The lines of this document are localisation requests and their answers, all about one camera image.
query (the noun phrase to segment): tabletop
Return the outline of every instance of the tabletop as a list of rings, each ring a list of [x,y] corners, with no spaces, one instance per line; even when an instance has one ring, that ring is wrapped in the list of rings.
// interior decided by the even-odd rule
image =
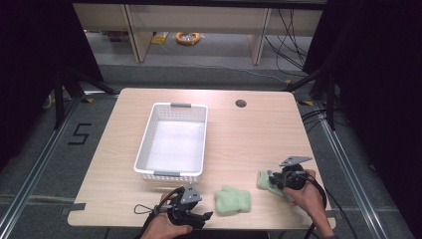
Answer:
[[[246,102],[239,108],[238,100]],[[308,229],[311,220],[289,200],[257,186],[260,170],[281,171],[291,155],[314,157],[295,99],[291,93],[124,89],[114,106],[75,204],[74,226],[140,227],[147,214],[135,214],[136,204],[153,207],[162,193],[180,182],[147,181],[133,170],[154,103],[187,103],[208,107],[204,166],[195,188],[202,201],[193,213],[214,211],[204,228]],[[314,160],[303,163],[316,171]],[[224,216],[216,213],[215,192],[228,185],[251,194],[251,211]],[[335,226],[333,218],[328,219]]]

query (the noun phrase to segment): black round hole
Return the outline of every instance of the black round hole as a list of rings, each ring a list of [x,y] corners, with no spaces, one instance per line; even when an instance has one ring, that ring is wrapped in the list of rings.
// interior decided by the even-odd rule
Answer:
[[[237,106],[238,108],[243,108],[243,107],[245,107],[245,106],[246,106],[246,102],[245,102],[245,101],[243,101],[243,100],[237,100],[237,101],[236,101],[236,106]]]

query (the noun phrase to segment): person's left hand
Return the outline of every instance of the person's left hand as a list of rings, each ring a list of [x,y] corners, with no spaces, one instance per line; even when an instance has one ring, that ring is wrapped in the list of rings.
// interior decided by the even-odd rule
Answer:
[[[165,198],[165,194],[161,195],[161,200]],[[141,239],[172,239],[174,237],[188,234],[193,230],[189,225],[176,226],[170,222],[167,213],[162,212],[155,216],[149,223]]]

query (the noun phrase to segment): folded green towel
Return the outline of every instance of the folded green towel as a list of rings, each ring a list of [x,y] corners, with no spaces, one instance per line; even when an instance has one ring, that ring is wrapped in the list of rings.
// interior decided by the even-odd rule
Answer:
[[[223,186],[215,193],[216,209],[220,214],[234,214],[251,211],[251,194],[249,191]]]
[[[257,180],[257,184],[260,188],[262,189],[267,189],[279,196],[284,196],[285,194],[283,193],[282,190],[280,190],[277,185],[271,184],[270,183],[270,179],[269,177],[273,175],[272,171],[259,171],[258,172],[258,180]]]

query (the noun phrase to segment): person's right hand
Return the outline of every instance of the person's right hand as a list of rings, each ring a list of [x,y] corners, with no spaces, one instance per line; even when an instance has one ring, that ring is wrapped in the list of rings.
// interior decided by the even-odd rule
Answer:
[[[306,172],[310,175],[310,180],[315,180],[315,171],[306,169]],[[308,214],[316,226],[320,237],[324,238],[334,235],[325,215],[322,197],[315,186],[307,181],[304,188],[301,190],[294,190],[289,187],[285,187],[283,192],[295,199],[295,201],[292,202],[292,206],[298,205]]]

